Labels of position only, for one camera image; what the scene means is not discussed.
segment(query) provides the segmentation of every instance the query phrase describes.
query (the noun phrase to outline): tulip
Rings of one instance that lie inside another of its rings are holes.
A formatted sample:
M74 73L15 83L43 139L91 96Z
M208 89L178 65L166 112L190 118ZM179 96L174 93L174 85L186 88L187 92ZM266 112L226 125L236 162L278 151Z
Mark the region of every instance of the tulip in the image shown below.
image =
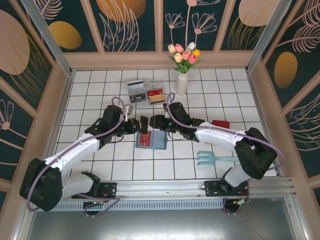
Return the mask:
M196 57L199 57L199 55L201 54L201 51L199 49L196 49L192 52L192 54L196 55Z
M197 61L197 56L194 55L194 54L192 54L192 55L189 57L188 61L189 61L190 64L195 64L196 61Z
M182 61L182 55L177 52L177 53L174 55L174 60L175 60L177 63L181 63L181 61Z
M184 52L184 48L178 43L175 45L175 50L179 54L182 54Z
M190 49L187 48L185 51L188 52L189 56L191 55Z
M176 53L176 48L173 44L169 44L168 45L168 50L169 50L169 53L171 54L175 54Z
M188 60L189 59L189 53L187 52L187 51L184 51L183 53L182 53L182 59L183 60Z
M193 50L195 50L196 45L195 45L194 42L190 42L189 45L186 48L190 49L190 51L192 52Z

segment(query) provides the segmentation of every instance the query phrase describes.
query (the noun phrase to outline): white vase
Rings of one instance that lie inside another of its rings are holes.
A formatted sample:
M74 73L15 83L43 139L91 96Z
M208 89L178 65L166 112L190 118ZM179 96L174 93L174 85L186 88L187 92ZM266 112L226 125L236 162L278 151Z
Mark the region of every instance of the white vase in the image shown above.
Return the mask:
M179 72L178 80L177 80L177 94L178 96L183 96L186 94L187 85L188 85L188 72L186 74L182 74Z

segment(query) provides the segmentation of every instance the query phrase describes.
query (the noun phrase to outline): gray metal floor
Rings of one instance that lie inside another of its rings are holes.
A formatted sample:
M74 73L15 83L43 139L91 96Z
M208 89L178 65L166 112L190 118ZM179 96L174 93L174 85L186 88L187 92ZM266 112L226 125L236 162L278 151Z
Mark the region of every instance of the gray metal floor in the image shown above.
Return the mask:
M28 240L294 240L281 198L252 199L236 216L221 209L35 213Z

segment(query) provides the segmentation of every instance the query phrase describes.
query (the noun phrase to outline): red card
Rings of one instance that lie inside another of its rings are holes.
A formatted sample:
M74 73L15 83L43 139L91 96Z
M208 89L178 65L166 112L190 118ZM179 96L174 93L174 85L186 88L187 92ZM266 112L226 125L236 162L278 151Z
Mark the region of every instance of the red card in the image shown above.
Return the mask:
M155 90L147 91L146 94L148 95L148 97L150 97L150 96L155 96L155 95L163 94L163 92L162 92L162 88L160 88L160 89L155 89Z
M230 122L228 121L213 120L212 124L225 129L230 129Z
M139 146L149 147L151 139L151 132L148 131L147 134L140 133Z

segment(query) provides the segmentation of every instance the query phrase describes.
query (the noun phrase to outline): pink tulip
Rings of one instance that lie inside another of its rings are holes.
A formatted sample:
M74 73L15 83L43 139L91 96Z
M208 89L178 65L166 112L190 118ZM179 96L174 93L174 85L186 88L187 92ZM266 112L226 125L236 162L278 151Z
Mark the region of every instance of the pink tulip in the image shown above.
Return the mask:
M189 53L187 52L187 51L184 51L183 53L182 53L182 59L183 60L188 60L189 59Z
M179 53L182 54L184 52L184 48L180 44L175 45L175 50Z
M194 55L194 54L191 54L191 56L189 57L188 61L189 61L190 64L195 64L196 61L197 61L197 56Z

